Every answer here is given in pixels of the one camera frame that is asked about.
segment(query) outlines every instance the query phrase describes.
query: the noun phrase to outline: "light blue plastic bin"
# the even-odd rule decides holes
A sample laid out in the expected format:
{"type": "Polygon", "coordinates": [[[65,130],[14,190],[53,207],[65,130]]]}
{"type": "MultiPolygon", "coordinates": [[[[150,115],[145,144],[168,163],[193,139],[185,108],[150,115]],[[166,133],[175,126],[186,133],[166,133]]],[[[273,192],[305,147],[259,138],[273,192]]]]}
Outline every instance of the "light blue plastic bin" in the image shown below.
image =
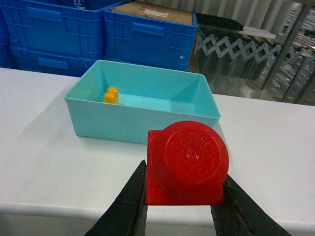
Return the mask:
{"type": "Polygon", "coordinates": [[[98,60],[66,93],[78,136],[147,143],[149,130],[181,120],[214,127],[220,113],[205,77],[177,70],[98,60]],[[109,87],[120,103],[103,103],[109,87]]]}

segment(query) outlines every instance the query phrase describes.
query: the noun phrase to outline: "red plastic cap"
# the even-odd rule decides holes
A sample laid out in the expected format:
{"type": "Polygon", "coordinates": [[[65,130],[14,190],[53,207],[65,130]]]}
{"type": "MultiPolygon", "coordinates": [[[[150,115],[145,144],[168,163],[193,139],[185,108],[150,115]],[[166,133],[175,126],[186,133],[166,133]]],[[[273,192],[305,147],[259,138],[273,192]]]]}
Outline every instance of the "red plastic cap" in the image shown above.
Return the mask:
{"type": "Polygon", "coordinates": [[[196,121],[149,131],[146,203],[219,205],[228,171],[222,138],[196,121]]]}

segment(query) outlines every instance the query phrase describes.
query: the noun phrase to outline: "yellow object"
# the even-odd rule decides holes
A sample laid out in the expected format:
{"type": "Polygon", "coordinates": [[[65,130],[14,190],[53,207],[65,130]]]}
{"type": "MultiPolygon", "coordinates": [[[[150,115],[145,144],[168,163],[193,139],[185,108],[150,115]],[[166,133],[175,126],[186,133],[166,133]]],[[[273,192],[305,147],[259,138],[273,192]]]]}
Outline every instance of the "yellow object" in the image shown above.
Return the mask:
{"type": "Polygon", "coordinates": [[[104,95],[104,101],[106,103],[119,104],[119,93],[117,88],[109,87],[107,93],[104,95]]]}

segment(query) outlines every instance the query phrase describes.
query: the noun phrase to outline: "white tabletop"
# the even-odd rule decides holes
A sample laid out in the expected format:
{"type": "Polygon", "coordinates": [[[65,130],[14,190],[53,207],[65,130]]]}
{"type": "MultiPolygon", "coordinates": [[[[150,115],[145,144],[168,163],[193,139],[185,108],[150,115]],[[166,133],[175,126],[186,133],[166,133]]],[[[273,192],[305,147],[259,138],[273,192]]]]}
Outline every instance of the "white tabletop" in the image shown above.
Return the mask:
{"type": "MultiPolygon", "coordinates": [[[[0,213],[98,219],[147,146],[75,135],[78,78],[0,68],[0,213]]],[[[215,95],[229,174],[289,231],[315,232],[315,107],[215,95]]],[[[209,206],[149,206],[149,223],[212,226],[209,206]]]]}

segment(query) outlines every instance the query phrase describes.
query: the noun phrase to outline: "black tray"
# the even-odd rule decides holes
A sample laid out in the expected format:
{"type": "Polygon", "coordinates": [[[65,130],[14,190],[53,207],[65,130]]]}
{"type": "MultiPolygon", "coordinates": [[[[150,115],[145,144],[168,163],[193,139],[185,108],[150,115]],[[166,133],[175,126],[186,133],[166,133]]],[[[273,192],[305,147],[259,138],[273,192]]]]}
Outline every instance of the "black tray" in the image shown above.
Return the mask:
{"type": "Polygon", "coordinates": [[[219,17],[219,16],[211,16],[202,13],[196,13],[198,24],[216,26],[221,28],[227,28],[231,30],[239,30],[242,31],[244,26],[238,23],[235,20],[219,17]]]}

